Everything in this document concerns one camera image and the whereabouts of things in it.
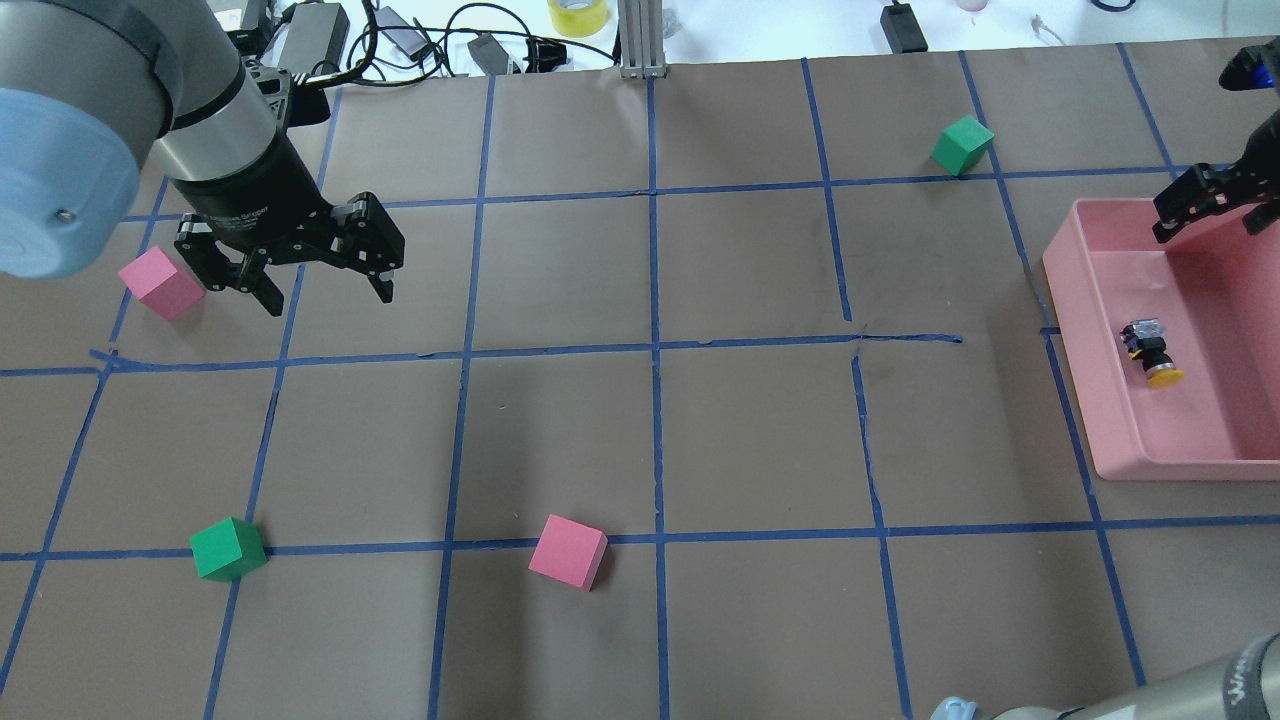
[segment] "green block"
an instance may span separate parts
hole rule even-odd
[[[973,115],[965,115],[942,131],[942,137],[933,147],[933,159],[948,173],[960,177],[978,164],[995,137]]]
[[[229,583],[266,564],[262,537],[257,528],[228,518],[191,536],[196,571],[206,580]]]

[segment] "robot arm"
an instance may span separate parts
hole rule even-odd
[[[1222,70],[1225,90],[1275,86],[1280,77],[1280,37],[1245,47]],[[1192,165],[1156,196],[1160,222],[1152,227],[1158,242],[1169,242],[1190,223],[1221,215],[1242,205],[1257,205],[1244,217],[1249,234],[1280,219],[1280,110],[1249,136],[1244,154],[1224,170],[1207,163]]]
[[[92,263],[151,152],[196,210],[175,246],[206,288],[279,315],[265,266],[320,260],[390,302],[403,236],[372,193],[324,200],[285,136],[293,81],[246,67],[204,0],[0,0],[0,270]]]

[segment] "pink bin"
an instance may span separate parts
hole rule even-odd
[[[1156,243],[1149,200],[1079,200],[1044,252],[1093,464],[1108,480],[1280,480],[1280,224],[1248,209]],[[1147,387],[1120,329],[1160,318],[1187,377]]]

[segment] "cube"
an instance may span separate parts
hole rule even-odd
[[[609,538],[600,530],[552,515],[538,538],[529,569],[590,592],[607,544]]]
[[[140,302],[166,320],[173,320],[205,296],[205,288],[196,278],[159,247],[140,255],[122,268],[119,275]]]
[[[973,115],[965,115],[942,131],[933,146],[933,159],[952,176],[960,177],[978,164],[996,135]]]
[[[257,528],[228,518],[191,536],[196,573],[206,580],[229,583],[266,564],[262,537]]]

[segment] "white surface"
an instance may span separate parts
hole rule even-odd
[[[580,38],[604,51],[613,49],[617,0],[609,22],[594,36]],[[1121,0],[1110,0],[1120,4]],[[287,1],[280,1],[285,6]],[[358,0],[342,0],[351,18],[352,37],[364,27]],[[406,19],[443,27],[461,1],[385,0]],[[507,0],[535,35],[556,36],[545,0]],[[832,55],[887,54],[879,27],[888,0],[666,0],[682,28],[667,40],[668,63],[731,63]],[[1280,0],[1138,0],[1125,13],[1105,13],[1087,0],[989,0],[984,10],[968,13],[956,0],[914,0],[931,50],[982,50],[1056,45],[1046,32],[1037,37],[1032,17],[1039,15],[1068,45],[1187,40],[1193,37],[1253,37],[1280,35]],[[465,12],[454,27],[518,29],[507,15],[485,8]],[[453,36],[449,54],[454,72],[477,74],[467,54],[470,36]],[[524,41],[499,37],[508,53],[522,56]],[[404,61],[390,44],[379,55]],[[571,68],[602,68],[608,61],[570,49]]]

